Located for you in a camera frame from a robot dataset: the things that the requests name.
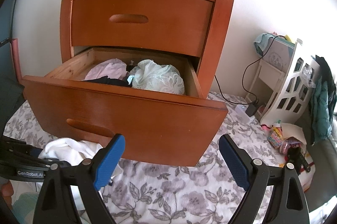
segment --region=bed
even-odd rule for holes
[[[243,98],[225,97],[234,102]],[[208,99],[224,101],[218,93]],[[229,113],[195,167],[156,165],[121,159],[123,174],[102,189],[104,203],[116,223],[227,223],[239,205],[244,190],[236,185],[218,150],[218,139],[230,134],[240,148],[267,165],[279,166],[284,157],[267,141],[258,121],[243,125],[227,103]],[[44,132],[26,101],[11,117],[4,135],[43,148],[56,139]],[[262,223],[271,196],[268,187],[255,223]]]

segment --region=pink cloth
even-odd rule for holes
[[[120,59],[113,58],[92,68],[84,80],[99,79],[108,76],[110,79],[123,79],[126,76],[126,64]]]

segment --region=jacket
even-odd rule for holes
[[[323,57],[316,56],[321,76],[311,97],[311,144],[327,139],[332,130],[333,111],[336,106],[336,85],[331,70]]]

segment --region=black cable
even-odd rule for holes
[[[245,71],[243,72],[243,75],[242,75],[242,81],[241,81],[242,88],[243,88],[246,92],[252,94],[252,95],[255,97],[255,100],[254,100],[254,101],[252,101],[252,102],[250,102],[250,103],[237,103],[237,102],[229,101],[228,99],[226,99],[226,98],[223,96],[223,93],[222,93],[222,91],[221,91],[221,88],[220,88],[220,84],[219,84],[219,82],[218,82],[218,79],[216,78],[216,75],[214,75],[215,80],[216,80],[216,83],[218,84],[218,87],[219,87],[219,91],[220,91],[220,93],[221,93],[221,96],[223,97],[223,99],[224,99],[225,101],[227,101],[227,102],[229,102],[229,103],[233,103],[233,104],[240,104],[240,105],[255,104],[256,102],[258,102],[257,95],[255,95],[254,93],[248,91],[248,90],[245,88],[245,86],[243,86],[243,79],[244,79],[244,77],[245,77],[245,73],[246,73],[248,67],[249,67],[250,65],[253,65],[254,63],[257,63],[258,61],[260,61],[260,60],[261,60],[261,59],[268,53],[268,51],[269,51],[270,47],[272,46],[272,44],[273,44],[275,38],[277,38],[277,37],[284,37],[284,36],[278,35],[278,36],[274,37],[273,40],[272,40],[272,42],[271,42],[270,45],[269,45],[268,50],[262,55],[262,57],[260,57],[258,60],[256,60],[256,61],[252,62],[251,64],[249,64],[249,65],[246,67]]]

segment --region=drawer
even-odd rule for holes
[[[212,7],[207,0],[73,0],[71,45],[201,57]]]
[[[283,81],[285,77],[285,73],[275,68],[273,65],[269,64],[263,59],[260,60],[260,66],[261,66],[261,70],[260,70],[258,77],[265,84],[267,84],[270,89],[278,92],[280,88],[280,86],[278,85],[278,82]]]
[[[111,58],[172,64],[181,73],[186,95],[80,81],[93,66]],[[103,146],[114,133],[123,134],[123,158],[156,164],[194,166],[228,112],[223,102],[201,99],[186,58],[157,52],[90,48],[45,77],[25,76],[22,84],[46,132]]]

